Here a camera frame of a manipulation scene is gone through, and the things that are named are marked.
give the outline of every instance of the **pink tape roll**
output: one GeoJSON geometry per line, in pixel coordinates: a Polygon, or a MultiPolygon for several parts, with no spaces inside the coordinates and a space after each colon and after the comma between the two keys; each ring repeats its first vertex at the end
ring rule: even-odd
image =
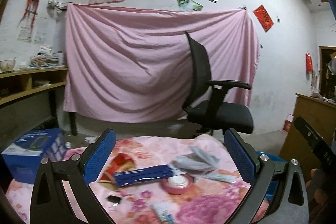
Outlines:
{"type": "Polygon", "coordinates": [[[172,195],[184,194],[189,190],[192,184],[193,178],[187,174],[161,180],[163,189],[172,195]]]}

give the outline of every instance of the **chair backrest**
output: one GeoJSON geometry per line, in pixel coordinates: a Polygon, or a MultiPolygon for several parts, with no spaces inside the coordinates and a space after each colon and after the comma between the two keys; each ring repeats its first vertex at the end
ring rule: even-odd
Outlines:
{"type": "Polygon", "coordinates": [[[182,105],[183,110],[186,110],[196,99],[206,93],[209,86],[205,83],[211,80],[211,68],[207,50],[203,45],[192,39],[189,33],[185,32],[185,34],[188,38],[193,60],[193,82],[190,94],[182,105]]]}

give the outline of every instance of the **pink sheet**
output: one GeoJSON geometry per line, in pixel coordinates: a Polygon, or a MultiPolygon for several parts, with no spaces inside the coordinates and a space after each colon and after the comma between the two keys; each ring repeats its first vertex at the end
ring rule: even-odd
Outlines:
{"type": "MultiPolygon", "coordinates": [[[[259,42],[244,9],[171,12],[70,4],[64,110],[110,122],[182,117],[192,81],[184,31],[206,47],[214,80],[253,84],[259,42]]],[[[250,100],[244,89],[226,96],[245,105],[250,100]]]]}
{"type": "MultiPolygon", "coordinates": [[[[159,224],[152,205],[160,202],[167,203],[176,224],[223,224],[241,202],[250,185],[241,179],[225,147],[209,135],[200,135],[194,140],[161,137],[135,137],[119,140],[104,168],[118,153],[131,156],[137,168],[168,164],[176,158],[176,155],[189,154],[190,145],[199,146],[220,158],[217,171],[236,176],[237,182],[228,184],[198,179],[192,188],[182,195],[168,194],[161,188],[159,181],[123,187],[121,192],[111,190],[106,183],[100,182],[90,183],[90,187],[117,224],[159,224]],[[116,211],[106,200],[109,195],[123,197],[116,211]]],[[[84,148],[69,150],[65,159],[83,151],[84,148]]],[[[73,211],[79,219],[85,221],[69,183],[64,181],[63,184],[73,211]]],[[[29,224],[32,190],[33,185],[13,180],[6,193],[11,205],[27,224],[29,224]]],[[[254,221],[263,217],[267,207],[268,202],[265,200],[254,221]]]]}

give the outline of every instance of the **blue gripper pad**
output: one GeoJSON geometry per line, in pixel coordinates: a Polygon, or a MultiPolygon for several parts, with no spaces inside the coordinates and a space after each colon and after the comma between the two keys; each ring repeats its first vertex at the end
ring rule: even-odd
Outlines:
{"type": "Polygon", "coordinates": [[[255,180],[256,166],[231,129],[225,132],[224,143],[242,179],[252,185],[255,180]]]}
{"type": "Polygon", "coordinates": [[[114,146],[116,145],[117,137],[115,132],[110,129],[107,133],[106,131],[98,138],[94,144],[90,144],[94,147],[95,150],[84,163],[84,173],[83,179],[86,185],[89,185],[90,182],[96,181],[99,176],[100,171],[102,170],[104,164],[106,163],[108,157],[110,156],[114,146]]]}

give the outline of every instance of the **pink curtain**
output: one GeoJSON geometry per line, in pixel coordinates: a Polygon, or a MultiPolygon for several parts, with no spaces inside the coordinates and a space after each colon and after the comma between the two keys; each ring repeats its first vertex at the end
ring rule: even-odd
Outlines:
{"type": "MultiPolygon", "coordinates": [[[[110,122],[181,118],[192,81],[184,31],[206,47],[213,80],[253,84],[259,41],[244,9],[172,12],[70,4],[64,110],[110,122]]],[[[250,100],[244,89],[226,96],[227,102],[250,100]]]]}

